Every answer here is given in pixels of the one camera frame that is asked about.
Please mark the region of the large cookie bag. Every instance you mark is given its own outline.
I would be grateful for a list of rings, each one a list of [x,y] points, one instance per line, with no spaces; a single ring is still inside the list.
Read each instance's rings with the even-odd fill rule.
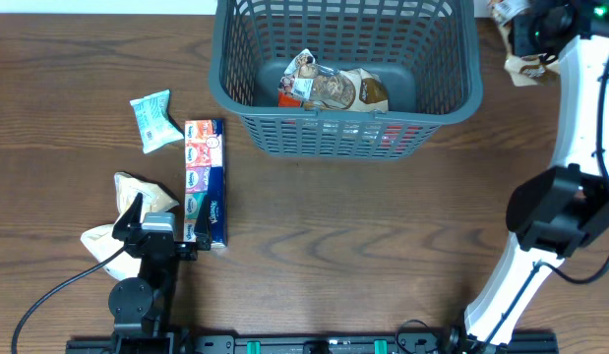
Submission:
[[[286,67],[277,93],[279,107],[353,112],[389,110],[388,92],[377,75],[362,68],[344,71],[320,65],[308,49]]]

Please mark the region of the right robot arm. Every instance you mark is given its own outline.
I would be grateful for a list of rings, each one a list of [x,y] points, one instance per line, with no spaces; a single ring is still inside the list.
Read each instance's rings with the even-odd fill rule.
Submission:
[[[440,353],[556,353],[554,333],[516,329],[526,306],[550,274],[586,285],[609,271],[609,255],[588,277],[559,269],[609,227],[609,1],[535,1],[509,27],[515,56],[559,66],[556,145],[548,169],[511,195],[504,254]]]

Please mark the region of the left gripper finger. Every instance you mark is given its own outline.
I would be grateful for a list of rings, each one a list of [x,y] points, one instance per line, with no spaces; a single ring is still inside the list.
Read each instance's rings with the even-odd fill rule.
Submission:
[[[193,229],[196,244],[199,251],[209,251],[212,247],[212,236],[210,232],[210,212],[202,206]]]
[[[138,193],[131,205],[115,222],[112,229],[112,237],[119,241],[127,241],[133,230],[140,225],[143,206],[143,194]]]

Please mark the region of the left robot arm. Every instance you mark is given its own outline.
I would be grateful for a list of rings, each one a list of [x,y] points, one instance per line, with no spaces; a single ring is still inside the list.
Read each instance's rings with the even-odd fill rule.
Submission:
[[[170,212],[141,214],[143,196],[113,226],[112,237],[125,252],[141,261],[136,276],[121,280],[111,290],[108,307],[114,317],[114,353],[180,353],[196,351],[190,331],[170,323],[178,269],[193,262],[210,244],[210,203],[199,204],[204,224],[194,242],[176,239],[175,216]]]

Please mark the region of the Kleenex tissue multipack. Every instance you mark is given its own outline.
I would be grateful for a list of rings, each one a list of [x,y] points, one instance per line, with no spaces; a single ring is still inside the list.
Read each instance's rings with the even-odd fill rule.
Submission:
[[[211,249],[227,247],[224,125],[221,120],[186,121],[184,240],[196,242],[193,229],[201,207],[210,212]]]

